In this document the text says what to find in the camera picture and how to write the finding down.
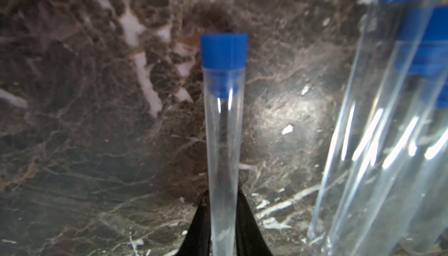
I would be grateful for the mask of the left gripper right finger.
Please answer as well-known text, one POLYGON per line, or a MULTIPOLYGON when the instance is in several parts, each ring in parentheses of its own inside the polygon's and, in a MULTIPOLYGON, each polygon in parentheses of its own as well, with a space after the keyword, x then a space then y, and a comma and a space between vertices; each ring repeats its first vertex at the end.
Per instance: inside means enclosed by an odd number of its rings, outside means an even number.
POLYGON ((238 256, 273 256, 264 241, 246 196, 238 188, 236 253, 238 256))

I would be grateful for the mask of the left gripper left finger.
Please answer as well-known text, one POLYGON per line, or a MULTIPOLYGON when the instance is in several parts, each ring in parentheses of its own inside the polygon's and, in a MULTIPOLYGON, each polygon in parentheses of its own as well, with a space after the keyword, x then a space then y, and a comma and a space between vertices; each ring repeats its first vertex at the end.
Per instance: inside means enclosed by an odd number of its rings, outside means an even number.
POLYGON ((210 194, 206 190, 199 200, 194 218, 176 256, 209 256, 210 247, 210 194))

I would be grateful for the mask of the blue stopper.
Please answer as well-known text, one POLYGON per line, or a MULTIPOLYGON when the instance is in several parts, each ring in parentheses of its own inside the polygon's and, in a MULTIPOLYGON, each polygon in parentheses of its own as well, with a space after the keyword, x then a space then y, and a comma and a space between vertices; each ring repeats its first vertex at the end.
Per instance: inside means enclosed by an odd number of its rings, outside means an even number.
POLYGON ((203 34, 200 37, 201 67, 206 89, 216 98, 229 98, 240 89, 245 74, 246 33, 203 34))

